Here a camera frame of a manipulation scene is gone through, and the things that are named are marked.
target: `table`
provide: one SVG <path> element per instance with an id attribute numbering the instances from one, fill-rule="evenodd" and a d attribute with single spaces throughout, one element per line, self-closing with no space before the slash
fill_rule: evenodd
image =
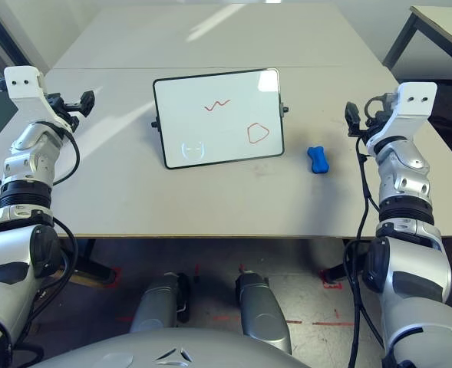
<path id="1" fill-rule="evenodd" d="M 452 57 L 452 8 L 412 6 L 411 15 L 383 60 L 392 69 L 418 30 Z"/>

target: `white table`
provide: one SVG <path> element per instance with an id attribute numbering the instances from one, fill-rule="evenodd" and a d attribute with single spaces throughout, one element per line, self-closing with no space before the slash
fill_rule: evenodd
<path id="1" fill-rule="evenodd" d="M 411 15 L 383 60 L 392 69 L 418 30 L 452 57 L 452 8 L 412 6 Z"/>
<path id="2" fill-rule="evenodd" d="M 303 7 L 311 14 L 309 9 L 318 5 Z M 338 14 L 335 8 L 324 7 Z M 135 12 L 132 8 L 129 16 Z M 325 27 L 333 29 L 329 18 Z M 345 21 L 340 29 L 343 43 L 361 42 L 353 31 L 345 31 Z M 290 107 L 284 120 L 283 156 L 179 170 L 164 167 L 159 133 L 150 127 L 155 117 L 153 80 L 233 68 L 56 68 L 46 77 L 49 91 L 60 91 L 69 101 L 92 89 L 96 105 L 75 134 L 81 166 L 75 176 L 55 187 L 52 209 L 81 237 L 353 237 L 363 198 L 355 139 L 347 137 L 345 103 L 350 100 L 362 108 L 370 97 L 397 86 L 386 68 L 372 63 L 370 51 L 365 49 L 359 58 L 360 63 L 352 65 L 335 65 L 337 59 L 325 66 L 279 67 L 282 99 Z M 0 167 L 24 127 L 18 114 L 0 134 Z M 416 143 L 431 165 L 436 225 L 444 236 L 451 236 L 452 152 L 428 123 Z M 305 151 L 316 145 L 325 147 L 328 174 L 310 172 Z M 57 170 L 69 170 L 72 160 L 66 146 Z M 377 168 L 372 160 L 366 166 L 377 198 Z M 371 211 L 363 235 L 374 236 L 377 223 Z"/>

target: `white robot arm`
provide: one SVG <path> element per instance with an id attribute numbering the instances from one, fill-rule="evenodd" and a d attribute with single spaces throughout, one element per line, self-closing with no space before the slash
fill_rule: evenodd
<path id="1" fill-rule="evenodd" d="M 91 91 L 76 104 L 46 95 L 35 67 L 6 68 L 5 86 L 29 125 L 12 144 L 0 180 L 0 366 L 9 365 L 13 345 L 36 314 L 31 309 L 41 282 L 63 259 L 50 210 L 54 165 L 64 138 L 74 143 L 78 119 L 69 112 L 87 116 L 94 105 Z"/>
<path id="2" fill-rule="evenodd" d="M 413 143 L 436 91 L 434 83 L 401 84 L 378 98 L 384 110 L 369 117 L 364 131 L 355 105 L 345 111 L 349 135 L 362 137 L 381 177 L 380 222 L 363 278 L 380 295 L 384 368 L 452 367 L 450 265 L 434 226 L 429 164 Z"/>

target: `blue toy bone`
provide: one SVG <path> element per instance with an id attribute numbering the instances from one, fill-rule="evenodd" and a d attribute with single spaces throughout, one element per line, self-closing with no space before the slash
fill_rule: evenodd
<path id="1" fill-rule="evenodd" d="M 325 157 L 325 152 L 322 146 L 309 147 L 308 156 L 312 159 L 311 170 L 314 174 L 324 174 L 330 170 L 330 165 Z"/>

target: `wall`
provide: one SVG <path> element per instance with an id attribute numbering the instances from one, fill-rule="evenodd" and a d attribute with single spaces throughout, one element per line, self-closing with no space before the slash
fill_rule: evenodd
<path id="1" fill-rule="evenodd" d="M 0 18 L 33 63 L 49 70 L 106 6 L 142 3 L 279 2 L 279 0 L 0 0 Z M 452 6 L 452 0 L 283 0 L 331 2 L 382 60 L 406 22 L 411 5 Z M 396 64 L 398 78 L 452 79 L 452 59 L 417 33 Z"/>
<path id="2" fill-rule="evenodd" d="M 335 0 L 372 52 L 383 60 L 412 5 L 451 6 L 452 0 Z M 452 79 L 452 58 L 417 32 L 393 69 L 396 78 Z"/>
<path id="3" fill-rule="evenodd" d="M 0 20 L 28 59 L 49 71 L 99 12 L 91 0 L 0 0 Z"/>

